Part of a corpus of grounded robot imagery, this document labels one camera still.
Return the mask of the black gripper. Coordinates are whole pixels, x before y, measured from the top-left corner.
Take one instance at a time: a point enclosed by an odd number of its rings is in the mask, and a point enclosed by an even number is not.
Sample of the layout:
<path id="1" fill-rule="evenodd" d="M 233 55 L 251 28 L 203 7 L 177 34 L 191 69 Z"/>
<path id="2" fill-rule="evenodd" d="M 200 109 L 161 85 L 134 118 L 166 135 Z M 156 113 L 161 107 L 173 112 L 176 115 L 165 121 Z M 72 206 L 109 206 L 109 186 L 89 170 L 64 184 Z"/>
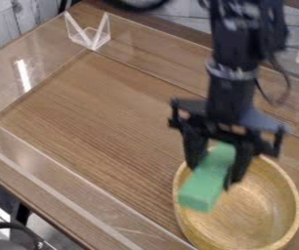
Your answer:
<path id="1" fill-rule="evenodd" d="M 172 99 L 169 127 L 178 130 L 187 165 L 195 170 L 208 154 L 209 140 L 231 144 L 236 149 L 228 167 L 224 189 L 240 183 L 256 155 L 277 157 L 287 126 L 253 106 L 255 89 L 267 98 L 257 79 L 233 81 L 229 86 L 213 83 L 209 98 Z"/>

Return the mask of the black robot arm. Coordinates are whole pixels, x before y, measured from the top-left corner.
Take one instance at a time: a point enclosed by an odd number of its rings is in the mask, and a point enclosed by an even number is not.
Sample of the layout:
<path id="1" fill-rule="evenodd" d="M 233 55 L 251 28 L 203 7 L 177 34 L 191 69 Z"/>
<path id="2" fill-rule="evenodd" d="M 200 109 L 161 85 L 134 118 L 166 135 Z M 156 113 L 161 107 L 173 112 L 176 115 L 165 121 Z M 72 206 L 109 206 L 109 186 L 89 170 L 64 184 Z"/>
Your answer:
<path id="1" fill-rule="evenodd" d="M 212 54 L 207 63 L 209 93 L 203 100 L 173 99 L 169 126 L 180 131 L 191 169 L 209 156 L 211 139 L 236 150 L 223 186 L 239 183 L 252 158 L 279 156 L 287 126 L 255 107 L 261 91 L 260 63 L 281 68 L 275 54 L 285 49 L 281 0 L 203 0 L 209 9 Z"/>

